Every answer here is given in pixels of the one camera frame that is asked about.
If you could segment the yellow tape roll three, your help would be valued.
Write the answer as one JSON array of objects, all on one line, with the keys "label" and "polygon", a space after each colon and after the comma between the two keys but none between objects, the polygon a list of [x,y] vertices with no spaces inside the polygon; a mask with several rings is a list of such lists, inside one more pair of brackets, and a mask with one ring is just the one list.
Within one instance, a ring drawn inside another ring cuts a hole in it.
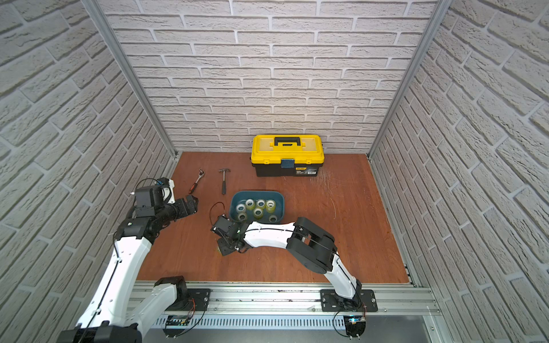
[{"label": "yellow tape roll three", "polygon": [[261,219],[264,216],[264,210],[261,209],[261,208],[257,208],[257,207],[253,209],[252,213],[253,213],[254,218],[256,218],[256,219]]}]

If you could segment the yellow tape roll one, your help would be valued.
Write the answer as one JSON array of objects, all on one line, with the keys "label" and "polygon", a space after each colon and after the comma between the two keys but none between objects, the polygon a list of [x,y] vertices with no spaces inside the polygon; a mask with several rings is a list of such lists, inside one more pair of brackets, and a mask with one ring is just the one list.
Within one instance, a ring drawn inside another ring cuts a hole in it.
[{"label": "yellow tape roll one", "polygon": [[253,210],[255,208],[255,201],[253,199],[248,199],[245,202],[245,206],[248,210]]}]

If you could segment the yellow tape roll six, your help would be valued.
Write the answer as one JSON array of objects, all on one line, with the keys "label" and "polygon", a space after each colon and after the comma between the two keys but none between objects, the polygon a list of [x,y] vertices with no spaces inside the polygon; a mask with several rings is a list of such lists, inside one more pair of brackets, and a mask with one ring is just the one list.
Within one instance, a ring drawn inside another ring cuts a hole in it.
[{"label": "yellow tape roll six", "polygon": [[276,201],[274,200],[267,200],[265,203],[265,210],[268,213],[274,213],[276,210]]}]

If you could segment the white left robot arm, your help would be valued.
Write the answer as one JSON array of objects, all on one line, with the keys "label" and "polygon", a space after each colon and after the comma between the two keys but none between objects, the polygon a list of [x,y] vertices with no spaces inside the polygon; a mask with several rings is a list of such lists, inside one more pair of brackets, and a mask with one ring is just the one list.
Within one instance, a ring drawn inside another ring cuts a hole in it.
[{"label": "white left robot arm", "polygon": [[163,277],[132,312],[127,310],[144,258],[160,231],[197,210],[198,199],[192,195],[132,207],[114,233],[109,266],[89,306],[73,329],[59,333],[57,341],[141,342],[161,313],[190,304],[184,277]]}]

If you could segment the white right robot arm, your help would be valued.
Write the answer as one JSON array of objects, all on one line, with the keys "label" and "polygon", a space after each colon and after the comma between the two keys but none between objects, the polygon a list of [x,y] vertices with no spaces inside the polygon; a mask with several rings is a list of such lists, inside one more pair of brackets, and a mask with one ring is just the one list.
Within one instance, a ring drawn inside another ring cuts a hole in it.
[{"label": "white right robot arm", "polygon": [[362,284],[343,264],[335,238],[305,217],[289,224],[267,224],[235,222],[222,215],[211,231],[220,237],[217,244],[223,256],[259,247],[287,250],[308,270],[324,275],[341,302],[353,307],[361,304]]}]

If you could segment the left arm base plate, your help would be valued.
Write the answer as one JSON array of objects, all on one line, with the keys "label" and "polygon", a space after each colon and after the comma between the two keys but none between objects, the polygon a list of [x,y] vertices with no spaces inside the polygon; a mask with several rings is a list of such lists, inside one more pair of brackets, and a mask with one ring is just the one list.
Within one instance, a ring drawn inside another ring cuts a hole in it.
[{"label": "left arm base plate", "polygon": [[185,297],[170,305],[167,312],[205,312],[207,310],[211,289],[190,289]]}]

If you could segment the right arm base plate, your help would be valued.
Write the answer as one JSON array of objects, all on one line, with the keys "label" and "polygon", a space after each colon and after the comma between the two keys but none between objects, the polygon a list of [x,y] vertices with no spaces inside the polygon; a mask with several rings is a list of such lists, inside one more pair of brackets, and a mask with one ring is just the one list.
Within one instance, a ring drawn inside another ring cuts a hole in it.
[{"label": "right arm base plate", "polygon": [[377,299],[373,290],[360,290],[355,297],[340,297],[334,290],[320,290],[320,304],[323,312],[377,312]]}]

